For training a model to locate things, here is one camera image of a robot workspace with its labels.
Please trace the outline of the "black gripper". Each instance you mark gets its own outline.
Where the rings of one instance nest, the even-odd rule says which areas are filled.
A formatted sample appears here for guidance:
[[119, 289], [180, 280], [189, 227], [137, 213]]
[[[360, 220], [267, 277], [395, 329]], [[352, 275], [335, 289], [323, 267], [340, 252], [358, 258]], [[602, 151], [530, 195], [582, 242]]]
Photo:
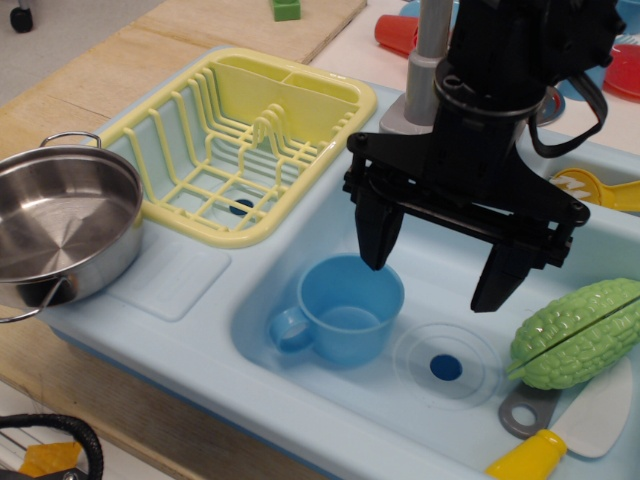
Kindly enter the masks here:
[[536, 128], [543, 87], [482, 93], [449, 62], [437, 67], [434, 87], [430, 133], [358, 132], [347, 141], [353, 160], [344, 189], [356, 205], [360, 256], [381, 270], [406, 214], [486, 241], [492, 249], [471, 309], [495, 312], [531, 267], [564, 263], [589, 211], [517, 151], [522, 128]]

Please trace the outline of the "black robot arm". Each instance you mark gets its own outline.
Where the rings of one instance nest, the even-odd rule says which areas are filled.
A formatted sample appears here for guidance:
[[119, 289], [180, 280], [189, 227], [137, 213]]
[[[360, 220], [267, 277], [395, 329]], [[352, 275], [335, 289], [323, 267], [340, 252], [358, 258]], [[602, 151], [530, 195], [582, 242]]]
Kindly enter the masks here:
[[517, 141], [536, 131], [547, 89], [562, 80], [605, 120], [588, 71], [611, 63], [624, 27], [612, 1], [462, 2], [431, 83], [431, 131], [348, 139], [344, 188], [363, 261], [385, 265], [405, 215], [486, 241], [476, 312], [497, 310], [531, 270], [561, 266], [589, 209], [535, 174]]

